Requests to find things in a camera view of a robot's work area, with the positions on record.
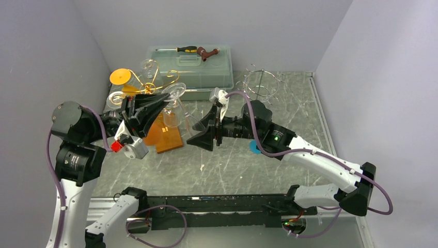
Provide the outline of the clear wine glass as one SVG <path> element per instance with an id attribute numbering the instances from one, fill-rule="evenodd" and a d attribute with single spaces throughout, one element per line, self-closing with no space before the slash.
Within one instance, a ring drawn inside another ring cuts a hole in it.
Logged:
<path id="1" fill-rule="evenodd" d="M 140 64 L 140 82 L 141 89 L 157 88 L 164 85 L 159 64 L 153 59 L 145 59 Z"/>

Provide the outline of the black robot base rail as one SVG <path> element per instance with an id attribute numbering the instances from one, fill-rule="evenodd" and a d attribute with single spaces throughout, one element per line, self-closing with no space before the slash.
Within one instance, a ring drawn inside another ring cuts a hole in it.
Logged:
<path id="1" fill-rule="evenodd" d="M 316 215 L 316 207 L 302 208 L 285 194 L 149 196 L 141 205 L 145 213 L 127 219 L 128 231 L 184 227 L 264 226 L 282 227 L 288 218 Z"/>

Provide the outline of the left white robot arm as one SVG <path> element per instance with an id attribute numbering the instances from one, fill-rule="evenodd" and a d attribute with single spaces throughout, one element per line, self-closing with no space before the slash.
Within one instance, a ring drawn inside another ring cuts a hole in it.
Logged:
<path id="1" fill-rule="evenodd" d="M 47 247 L 109 247 L 128 217 L 147 213 L 147 192 L 129 187 L 110 210 L 87 224 L 106 154 L 122 150 L 129 157 L 144 158 L 144 138 L 169 100 L 170 94 L 128 96 L 120 109 L 104 114 L 66 101 L 53 111 L 49 135 L 62 143 L 55 161 L 48 162 L 57 198 Z"/>

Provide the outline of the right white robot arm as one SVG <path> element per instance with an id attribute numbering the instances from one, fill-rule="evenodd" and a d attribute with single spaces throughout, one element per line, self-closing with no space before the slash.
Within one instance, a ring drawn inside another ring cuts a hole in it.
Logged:
<path id="1" fill-rule="evenodd" d="M 371 163 L 358 165 L 339 158 L 311 145 L 295 132 L 272 122 L 272 112 L 258 100 L 242 107 L 242 116 L 220 118 L 222 104 L 214 103 L 206 116 L 194 124 L 195 135 L 187 144 L 213 151 L 225 137 L 253 140 L 251 122 L 255 123 L 259 150 L 275 153 L 275 158 L 305 165 L 329 180 L 317 186 L 293 185 L 285 199 L 290 214 L 312 207 L 338 207 L 356 216 L 365 216 L 373 191 L 376 167 Z"/>

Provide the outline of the small clear cup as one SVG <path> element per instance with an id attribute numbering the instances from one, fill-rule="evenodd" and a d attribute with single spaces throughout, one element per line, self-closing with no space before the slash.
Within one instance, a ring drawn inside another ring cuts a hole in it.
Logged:
<path id="1" fill-rule="evenodd" d="M 184 83 L 172 83 L 169 84 L 167 87 L 165 87 L 161 93 L 162 94 L 170 94 L 169 98 L 166 100 L 166 102 L 172 103 L 174 101 L 177 101 L 180 104 L 181 107 L 181 124 L 177 128 L 183 129 L 183 133 L 185 134 L 186 138 L 189 139 L 192 136 L 202 132 L 202 131 L 194 131 L 192 129 L 192 125 L 199 121 L 196 119 L 189 110 L 184 106 L 182 102 L 182 96 L 184 95 L 186 91 L 186 85 Z"/>

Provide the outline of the clear stemless glass front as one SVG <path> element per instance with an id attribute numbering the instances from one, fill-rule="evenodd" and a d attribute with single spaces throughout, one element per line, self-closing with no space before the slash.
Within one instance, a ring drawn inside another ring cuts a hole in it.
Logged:
<path id="1" fill-rule="evenodd" d="M 168 127 L 176 128 L 181 124 L 181 107 L 177 101 L 169 103 L 163 109 L 163 121 Z"/>

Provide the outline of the blue plastic wine glass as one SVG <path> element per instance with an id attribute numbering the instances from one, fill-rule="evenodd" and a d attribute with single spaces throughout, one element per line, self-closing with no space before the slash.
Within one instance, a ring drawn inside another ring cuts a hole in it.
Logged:
<path id="1" fill-rule="evenodd" d="M 257 147 L 257 143 L 255 140 L 250 141 L 249 143 L 249 149 L 252 153 L 254 154 L 261 154 L 261 151 L 259 150 L 259 148 Z"/>

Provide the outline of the gold wire wine glass rack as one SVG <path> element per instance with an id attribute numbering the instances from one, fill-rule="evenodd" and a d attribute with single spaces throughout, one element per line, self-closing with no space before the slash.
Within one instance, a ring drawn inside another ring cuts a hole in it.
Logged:
<path id="1" fill-rule="evenodd" d="M 151 95 L 153 93 L 158 94 L 167 87 L 169 84 L 176 83 L 179 79 L 179 72 L 176 70 L 168 70 L 166 74 L 162 74 L 162 79 L 164 85 L 157 88 L 146 88 L 141 89 L 143 95 Z M 182 138 L 178 128 L 168 127 L 163 121 L 163 113 L 162 111 L 159 113 L 156 120 L 160 121 L 162 124 L 162 139 L 156 145 L 154 145 L 158 154 L 168 152 L 174 149 L 181 148 L 183 146 Z"/>

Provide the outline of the yellow frosted wine glass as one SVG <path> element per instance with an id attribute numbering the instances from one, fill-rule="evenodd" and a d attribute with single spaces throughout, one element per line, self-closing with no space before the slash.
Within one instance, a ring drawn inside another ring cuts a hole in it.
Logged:
<path id="1" fill-rule="evenodd" d="M 109 81 L 113 85 L 122 86 L 122 92 L 129 96 L 143 94 L 140 87 L 143 83 L 140 77 L 131 69 L 119 68 L 113 71 L 109 76 Z"/>

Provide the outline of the silver wire cup rack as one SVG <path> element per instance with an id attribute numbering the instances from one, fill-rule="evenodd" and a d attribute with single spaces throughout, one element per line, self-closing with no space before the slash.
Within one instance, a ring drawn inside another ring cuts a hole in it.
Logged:
<path id="1" fill-rule="evenodd" d="M 259 100 L 268 105 L 277 104 L 277 94 L 285 82 L 285 74 L 258 69 L 254 64 L 246 71 L 244 78 L 235 83 L 236 90 L 244 92 L 251 100 Z"/>

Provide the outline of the orange plastic wine glass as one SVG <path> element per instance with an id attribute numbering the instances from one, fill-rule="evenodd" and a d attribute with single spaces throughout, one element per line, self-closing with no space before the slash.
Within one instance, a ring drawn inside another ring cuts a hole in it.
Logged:
<path id="1" fill-rule="evenodd" d="M 146 146 L 154 146 L 160 142 L 162 139 L 162 124 L 160 121 L 155 120 L 151 125 L 148 134 L 143 138 Z"/>

